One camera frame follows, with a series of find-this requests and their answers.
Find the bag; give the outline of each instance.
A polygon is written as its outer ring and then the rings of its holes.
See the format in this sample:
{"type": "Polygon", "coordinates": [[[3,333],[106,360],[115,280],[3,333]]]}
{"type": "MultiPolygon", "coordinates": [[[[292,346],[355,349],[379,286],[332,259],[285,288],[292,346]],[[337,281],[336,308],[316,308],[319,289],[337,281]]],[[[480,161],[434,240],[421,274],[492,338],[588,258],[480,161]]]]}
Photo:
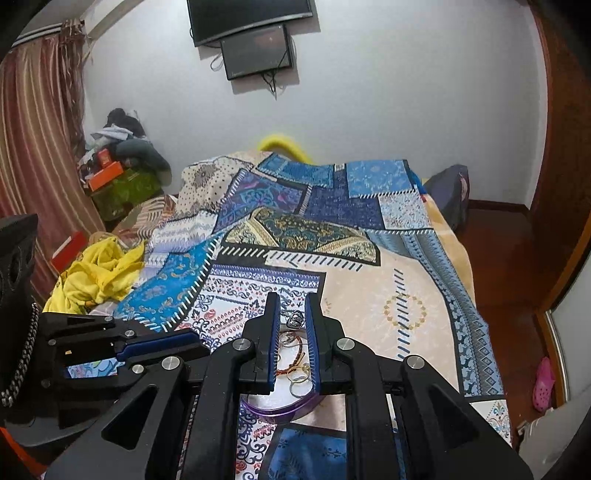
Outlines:
{"type": "Polygon", "coordinates": [[[452,230],[467,221],[470,180],[468,167],[453,165],[434,175],[424,185],[452,230]]]}

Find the clothes pile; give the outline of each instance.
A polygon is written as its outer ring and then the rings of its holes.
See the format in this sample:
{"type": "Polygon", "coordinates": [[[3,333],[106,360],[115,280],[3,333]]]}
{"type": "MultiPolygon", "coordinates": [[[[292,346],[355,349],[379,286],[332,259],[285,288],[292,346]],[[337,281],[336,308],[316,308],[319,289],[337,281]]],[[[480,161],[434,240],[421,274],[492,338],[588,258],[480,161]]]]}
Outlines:
{"type": "Polygon", "coordinates": [[[139,120],[122,108],[112,110],[105,126],[90,136],[88,150],[78,161],[78,175],[85,189],[95,175],[114,161],[125,168],[151,171],[160,185],[170,185],[170,165],[150,143],[139,120]]]}
{"type": "Polygon", "coordinates": [[[89,245],[61,273],[44,312],[87,314],[107,299],[123,300],[144,263],[144,243],[125,252],[116,236],[89,245]]]}

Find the red box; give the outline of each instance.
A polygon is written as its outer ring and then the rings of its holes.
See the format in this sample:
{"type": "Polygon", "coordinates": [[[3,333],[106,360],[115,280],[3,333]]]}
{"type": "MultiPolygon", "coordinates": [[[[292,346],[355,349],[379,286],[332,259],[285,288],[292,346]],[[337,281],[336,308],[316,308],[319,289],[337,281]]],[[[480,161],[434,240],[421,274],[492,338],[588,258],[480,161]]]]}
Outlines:
{"type": "Polygon", "coordinates": [[[121,174],[123,174],[121,163],[114,161],[111,165],[108,165],[100,172],[96,173],[95,176],[88,181],[88,185],[93,192],[96,192],[103,185],[106,185],[121,174]]]}
{"type": "Polygon", "coordinates": [[[86,246],[86,237],[82,232],[74,232],[62,243],[51,258],[51,264],[58,273],[62,273],[76,259],[86,246]]]}

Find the orange box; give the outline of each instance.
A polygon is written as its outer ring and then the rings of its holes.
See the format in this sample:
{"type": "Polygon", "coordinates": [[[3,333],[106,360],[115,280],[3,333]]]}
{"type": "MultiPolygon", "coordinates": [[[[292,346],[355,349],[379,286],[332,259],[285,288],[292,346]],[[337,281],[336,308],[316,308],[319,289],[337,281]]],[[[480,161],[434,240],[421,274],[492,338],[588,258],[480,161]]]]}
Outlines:
{"type": "Polygon", "coordinates": [[[88,181],[88,185],[90,189],[95,192],[114,178],[117,178],[122,173],[123,167],[121,166],[121,163],[114,161],[112,164],[106,166],[100,172],[96,173],[95,176],[88,181]]]}
{"type": "Polygon", "coordinates": [[[113,163],[113,159],[111,158],[111,154],[109,150],[103,148],[100,152],[96,154],[99,157],[99,163],[101,168],[107,168],[109,165],[113,163]]]}

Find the curtain rod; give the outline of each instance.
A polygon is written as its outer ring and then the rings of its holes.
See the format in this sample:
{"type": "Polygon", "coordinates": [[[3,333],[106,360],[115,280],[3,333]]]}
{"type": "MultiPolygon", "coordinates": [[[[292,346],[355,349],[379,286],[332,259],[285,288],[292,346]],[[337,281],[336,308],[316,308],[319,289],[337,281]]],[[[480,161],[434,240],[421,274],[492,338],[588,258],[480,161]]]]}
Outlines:
{"type": "Polygon", "coordinates": [[[61,25],[61,23],[56,23],[53,25],[48,25],[46,27],[36,28],[35,30],[31,30],[30,32],[19,35],[12,44],[12,48],[20,45],[21,43],[26,43],[28,41],[35,40],[36,38],[41,38],[45,37],[46,35],[59,33],[61,30],[61,25]]]}

